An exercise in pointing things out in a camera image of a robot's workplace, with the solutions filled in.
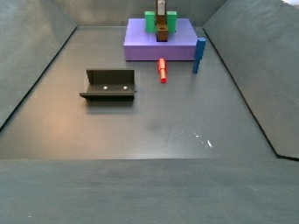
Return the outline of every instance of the blue block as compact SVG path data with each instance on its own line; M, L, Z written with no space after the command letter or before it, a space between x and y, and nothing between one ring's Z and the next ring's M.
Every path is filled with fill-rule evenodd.
M202 60L206 41L207 41L206 38L198 38L197 49L195 49L195 54L194 54L194 59L195 60Z
M202 55L206 47L206 38L198 38L198 43L197 43L197 49L195 49L195 54L194 54L194 66L193 66L193 72L197 74L199 72L199 66L202 63Z

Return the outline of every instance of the purple block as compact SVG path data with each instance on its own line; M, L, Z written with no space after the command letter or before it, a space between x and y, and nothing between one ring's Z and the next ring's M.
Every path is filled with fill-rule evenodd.
M177 32L167 42L157 42L155 33L146 32L146 20L130 18L126 29L126 60L194 60L198 36L189 18L178 18Z

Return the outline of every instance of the gray wall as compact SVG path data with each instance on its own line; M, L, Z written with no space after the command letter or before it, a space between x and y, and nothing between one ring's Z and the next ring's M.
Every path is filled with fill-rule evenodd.
M299 10L229 0L203 26L279 155L299 158Z
M79 25L127 25L130 18L141 18L155 10L155 0L52 0ZM171 0L170 11L203 25L227 0Z
M76 24L47 0L0 0L0 128Z

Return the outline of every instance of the red cylinder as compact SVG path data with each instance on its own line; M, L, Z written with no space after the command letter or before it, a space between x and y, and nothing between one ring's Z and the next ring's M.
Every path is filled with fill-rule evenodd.
M161 81L162 83L167 82L167 67L166 67L166 60L163 58L161 58L158 60L158 72L161 74Z

